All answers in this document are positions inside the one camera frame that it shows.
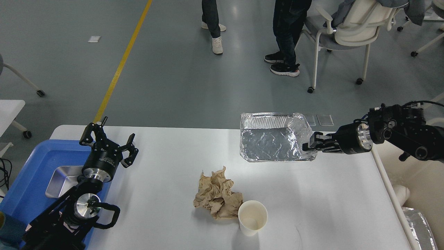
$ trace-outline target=white table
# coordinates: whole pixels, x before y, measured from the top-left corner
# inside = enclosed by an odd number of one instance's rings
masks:
[[[25,106],[23,100],[0,100],[0,136]]]
[[[83,125],[62,125],[51,139],[78,140]],[[120,207],[117,224],[94,230],[95,249],[410,249],[371,153],[319,153],[312,162],[248,163],[236,129],[105,126],[122,145],[135,133],[134,164],[119,167],[107,203]],[[226,166],[232,190],[269,213],[257,235],[237,220],[215,221],[193,207],[203,171]],[[108,223],[101,212],[99,222]]]

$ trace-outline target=white paper cup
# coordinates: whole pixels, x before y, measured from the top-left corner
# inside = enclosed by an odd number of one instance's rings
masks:
[[[268,212],[258,201],[246,201],[239,207],[238,217],[242,233],[253,236],[267,223]]]

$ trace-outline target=aluminum foil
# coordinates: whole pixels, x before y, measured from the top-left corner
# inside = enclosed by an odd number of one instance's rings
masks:
[[[424,215],[420,211],[408,207],[403,207],[402,211],[420,249],[437,250],[435,239]]]
[[[312,133],[300,113],[243,113],[240,155],[249,162],[312,161],[317,151],[302,151]]]

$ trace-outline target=blue tray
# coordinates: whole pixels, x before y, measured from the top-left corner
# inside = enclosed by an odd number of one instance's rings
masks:
[[[91,148],[81,146],[79,141],[47,140],[38,144],[0,203],[0,211],[29,224],[56,201],[45,195],[54,170],[65,165],[83,165],[90,152]],[[105,183],[102,191],[97,194],[104,202],[109,187],[110,182]],[[83,241],[86,245],[91,235],[92,230]]]

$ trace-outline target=caster wheel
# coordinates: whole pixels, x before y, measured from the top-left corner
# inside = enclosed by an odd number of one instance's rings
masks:
[[[43,90],[37,90],[37,95],[39,97],[43,97],[45,95],[45,92],[43,92]]]
[[[29,139],[32,137],[32,133],[29,130],[23,132],[23,137]]]

